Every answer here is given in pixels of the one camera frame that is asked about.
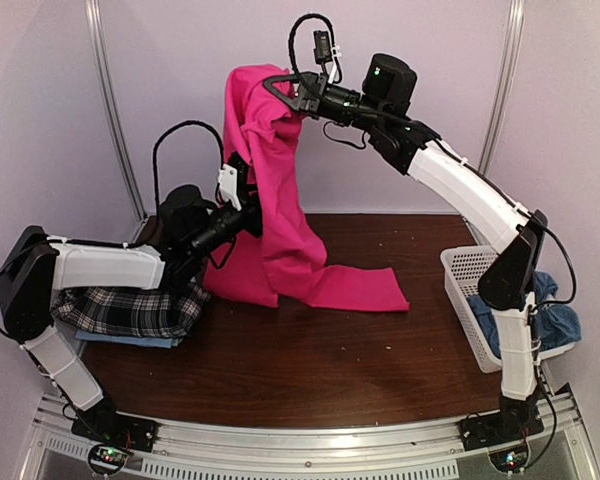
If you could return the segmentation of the pink shirt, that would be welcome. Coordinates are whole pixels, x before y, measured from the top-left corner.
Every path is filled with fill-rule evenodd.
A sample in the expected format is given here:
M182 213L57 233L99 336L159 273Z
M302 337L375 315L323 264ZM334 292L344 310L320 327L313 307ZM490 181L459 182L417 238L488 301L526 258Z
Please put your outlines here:
M263 233L237 237L221 268L207 268L204 287L237 302L275 308L282 296L310 307L362 312L406 312L391 268L363 270L328 265L324 243L309 227L299 202L295 155L302 119L265 90L266 78L282 74L270 65L242 66L228 76L224 146L249 165L258 190Z

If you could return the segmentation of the black white plaid shirt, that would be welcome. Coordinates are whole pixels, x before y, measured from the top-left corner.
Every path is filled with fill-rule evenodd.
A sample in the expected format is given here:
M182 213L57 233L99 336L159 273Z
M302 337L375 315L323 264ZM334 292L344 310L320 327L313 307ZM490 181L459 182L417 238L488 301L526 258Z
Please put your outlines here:
M210 300L196 283L182 291L76 287L57 295L50 314L91 334L179 342L190 335Z

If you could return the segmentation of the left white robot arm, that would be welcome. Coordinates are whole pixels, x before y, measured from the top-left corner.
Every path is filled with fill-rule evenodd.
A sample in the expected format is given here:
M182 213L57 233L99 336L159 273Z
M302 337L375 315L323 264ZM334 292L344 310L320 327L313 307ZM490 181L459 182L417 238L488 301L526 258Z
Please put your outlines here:
M160 206L157 245L69 240L31 225L0 268L0 333L17 342L76 409L88 411L84 425L103 444L123 436L123 421L98 405L105 392L57 330L52 295L75 287L182 291L217 248L243 231L262 233L255 186L220 193L223 202L216 205L193 185L173 190Z

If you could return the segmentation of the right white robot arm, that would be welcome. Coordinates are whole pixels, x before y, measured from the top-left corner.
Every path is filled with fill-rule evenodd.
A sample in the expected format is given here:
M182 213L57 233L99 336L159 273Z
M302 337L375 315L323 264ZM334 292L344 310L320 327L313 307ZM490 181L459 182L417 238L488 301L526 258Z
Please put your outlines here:
M478 281L478 293L491 309L501 352L501 412L492 430L510 442L530 426L540 393L539 340L531 316L536 307L533 271L547 220L483 177L440 134L408 117L416 82L416 72L404 61L377 53L360 91L330 82L325 72L293 71L269 77L263 86L296 113L367 133L389 165L444 199L496 252Z

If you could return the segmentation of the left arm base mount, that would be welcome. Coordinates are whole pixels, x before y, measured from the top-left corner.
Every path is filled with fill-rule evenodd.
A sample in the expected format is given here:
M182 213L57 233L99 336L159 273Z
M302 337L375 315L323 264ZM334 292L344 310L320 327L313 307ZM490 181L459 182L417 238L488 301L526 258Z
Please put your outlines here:
M117 412L82 413L71 426L74 435L127 451L148 453L153 450L157 430L156 421Z

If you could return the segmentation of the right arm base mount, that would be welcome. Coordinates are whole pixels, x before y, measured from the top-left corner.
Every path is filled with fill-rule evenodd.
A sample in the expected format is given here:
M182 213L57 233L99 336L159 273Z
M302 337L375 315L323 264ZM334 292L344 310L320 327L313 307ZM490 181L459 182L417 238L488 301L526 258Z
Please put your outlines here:
M542 433L544 424L536 415L526 422L500 411L490 414L469 414L458 422L465 451L521 442L525 437Z

